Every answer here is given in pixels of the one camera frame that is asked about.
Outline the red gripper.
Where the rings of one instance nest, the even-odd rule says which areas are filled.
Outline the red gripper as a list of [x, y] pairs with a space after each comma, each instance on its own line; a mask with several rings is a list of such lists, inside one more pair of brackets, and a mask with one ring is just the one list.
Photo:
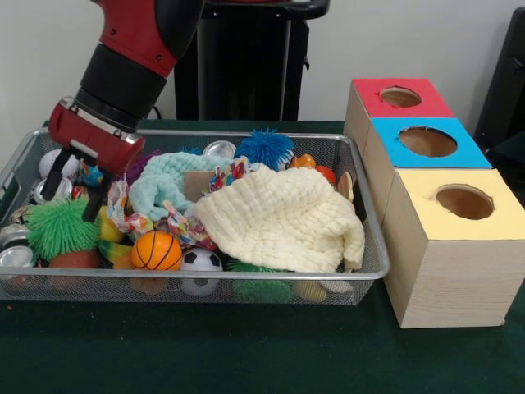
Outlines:
[[127, 133], [114, 126], [109, 126], [83, 109], [71, 110], [74, 105], [60, 102], [52, 111], [48, 130], [51, 137], [63, 148], [55, 159], [41, 191], [44, 201], [51, 201], [63, 179], [71, 182], [62, 174], [72, 156], [71, 149], [92, 158], [103, 169], [103, 180], [90, 195], [82, 219], [94, 222], [100, 208], [107, 199], [113, 182], [113, 174], [127, 170], [142, 154], [145, 138], [136, 133]]

